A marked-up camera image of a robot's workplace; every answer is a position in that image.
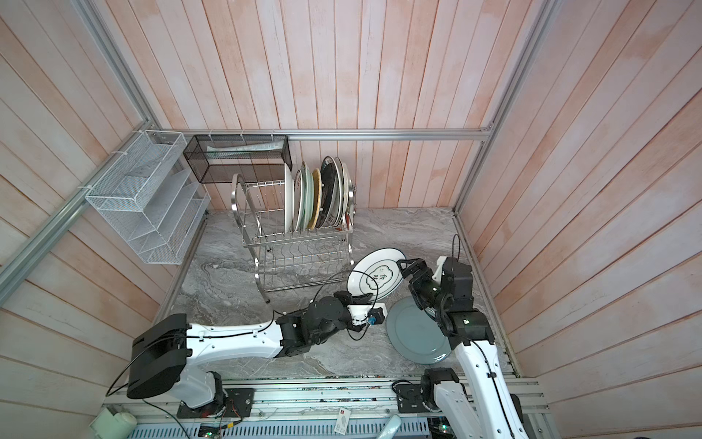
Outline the grey green large plate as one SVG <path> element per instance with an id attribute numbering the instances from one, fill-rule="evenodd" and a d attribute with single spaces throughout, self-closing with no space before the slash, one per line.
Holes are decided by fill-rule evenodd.
<path id="1" fill-rule="evenodd" d="M 391 307 L 385 324 L 392 347 L 407 360 L 433 365 L 452 352 L 448 338 L 411 297 Z"/>

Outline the silver metal dish rack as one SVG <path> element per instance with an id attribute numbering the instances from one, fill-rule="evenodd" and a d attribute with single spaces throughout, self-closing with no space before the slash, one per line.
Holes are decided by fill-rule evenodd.
<path id="1" fill-rule="evenodd" d="M 352 232 L 324 227 L 287 232 L 284 209 L 266 208 L 265 195 L 284 194 L 284 182 L 231 181 L 230 208 L 253 261 L 253 276 L 263 300 L 281 292 L 344 283 L 354 261 Z"/>

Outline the dark blue glazed plate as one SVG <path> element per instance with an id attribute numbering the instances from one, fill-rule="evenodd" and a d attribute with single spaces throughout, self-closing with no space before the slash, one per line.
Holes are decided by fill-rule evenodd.
<path id="1" fill-rule="evenodd" d="M 336 162 L 332 157 L 325 157 L 321 169 L 320 210 L 316 227 L 321 228 L 327 221 L 336 186 Z"/>

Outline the green rim white plate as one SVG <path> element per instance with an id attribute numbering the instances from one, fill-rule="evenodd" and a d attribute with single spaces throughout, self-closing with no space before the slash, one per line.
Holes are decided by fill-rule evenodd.
<path id="1" fill-rule="evenodd" d="M 339 157 L 333 158 L 336 170 L 336 186 L 335 195 L 333 197 L 332 207 L 327 216 L 327 224 L 338 227 L 342 222 L 343 205 L 344 205 L 344 172 L 342 161 Z"/>

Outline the yellow woven bamboo tray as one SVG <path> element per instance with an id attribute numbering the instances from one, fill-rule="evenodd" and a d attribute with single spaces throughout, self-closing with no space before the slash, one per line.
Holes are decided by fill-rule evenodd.
<path id="1" fill-rule="evenodd" d="M 310 221 L 308 223 L 308 230 L 314 230 L 317 228 L 317 223 L 320 216 L 320 211 L 322 208 L 322 178 L 321 171 L 316 168 L 312 172 L 313 184 L 311 188 L 311 193 L 313 195 L 313 206 L 311 208 Z"/>

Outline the cream floral plate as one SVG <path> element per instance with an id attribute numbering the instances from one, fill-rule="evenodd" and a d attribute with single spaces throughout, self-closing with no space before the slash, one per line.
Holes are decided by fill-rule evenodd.
<path id="1" fill-rule="evenodd" d="M 346 201 L 345 201 L 345 221 L 347 228 L 350 228 L 351 225 L 351 201 L 352 201 L 352 183 L 351 183 L 351 177 L 350 173 L 348 171 L 347 164 L 345 162 L 342 163 L 342 169 L 344 173 L 344 179 L 345 179 L 345 196 L 346 196 Z"/>

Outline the light green flower plate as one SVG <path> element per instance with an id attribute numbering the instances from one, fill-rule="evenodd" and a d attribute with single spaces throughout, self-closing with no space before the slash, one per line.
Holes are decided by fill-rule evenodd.
<path id="1" fill-rule="evenodd" d="M 302 171 L 305 179 L 305 194 L 303 194 L 303 219 L 300 223 L 300 229 L 308 230 L 314 208 L 314 181 L 312 171 L 306 164 L 303 164 Z"/>

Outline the orange sunburst plate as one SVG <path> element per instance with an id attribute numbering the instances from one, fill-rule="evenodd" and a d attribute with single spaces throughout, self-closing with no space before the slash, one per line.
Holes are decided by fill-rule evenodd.
<path id="1" fill-rule="evenodd" d="M 300 230 L 303 217 L 303 171 L 298 169 L 294 178 L 294 217 L 292 218 L 292 230 Z"/>
<path id="2" fill-rule="evenodd" d="M 294 219 L 294 179 L 289 166 L 283 166 L 284 172 L 284 232 L 293 230 Z"/>

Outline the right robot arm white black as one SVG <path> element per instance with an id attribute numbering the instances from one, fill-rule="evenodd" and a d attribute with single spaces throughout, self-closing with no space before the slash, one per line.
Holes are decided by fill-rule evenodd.
<path id="1" fill-rule="evenodd" d="M 400 260 L 398 267 L 418 308 L 433 310 L 433 321 L 468 381 L 466 390 L 452 369 L 427 369 L 424 403 L 447 418 L 457 438 L 526 438 L 521 406 L 499 364 L 495 335 L 486 315 L 473 305 L 473 268 L 455 257 L 442 257 L 436 270 L 422 259 Z"/>

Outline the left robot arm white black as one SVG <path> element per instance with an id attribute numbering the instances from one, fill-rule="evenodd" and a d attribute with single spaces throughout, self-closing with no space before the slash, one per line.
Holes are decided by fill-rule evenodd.
<path id="1" fill-rule="evenodd" d="M 118 376 L 126 383 L 114 382 L 107 393 L 126 390 L 131 400 L 169 394 L 189 409 L 217 412 L 225 401 L 222 379 L 206 365 L 238 358 L 300 356 L 339 332 L 363 332 L 380 325 L 386 316 L 385 305 L 374 294 L 352 296 L 347 291 L 254 325 L 205 326 L 188 322 L 184 314 L 173 314 L 135 338 L 132 358 Z"/>

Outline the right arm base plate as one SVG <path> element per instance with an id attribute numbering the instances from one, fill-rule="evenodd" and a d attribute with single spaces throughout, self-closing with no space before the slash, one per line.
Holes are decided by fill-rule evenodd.
<path id="1" fill-rule="evenodd" d="M 390 388 L 397 398 L 400 413 L 432 413 L 439 408 L 433 402 L 429 384 L 413 383 L 409 380 L 396 380 Z"/>

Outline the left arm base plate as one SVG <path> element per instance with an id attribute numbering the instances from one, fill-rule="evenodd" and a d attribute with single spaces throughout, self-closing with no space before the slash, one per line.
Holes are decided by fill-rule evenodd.
<path id="1" fill-rule="evenodd" d="M 225 388 L 224 418 L 246 419 L 252 414 L 255 390 L 253 388 Z"/>

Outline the black mesh wall basket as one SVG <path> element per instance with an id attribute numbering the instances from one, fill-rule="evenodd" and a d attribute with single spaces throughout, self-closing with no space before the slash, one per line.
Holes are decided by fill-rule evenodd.
<path id="1" fill-rule="evenodd" d="M 246 183 L 283 180 L 294 170 L 284 135 L 194 135 L 184 158 L 203 184 L 230 183 L 239 175 Z"/>

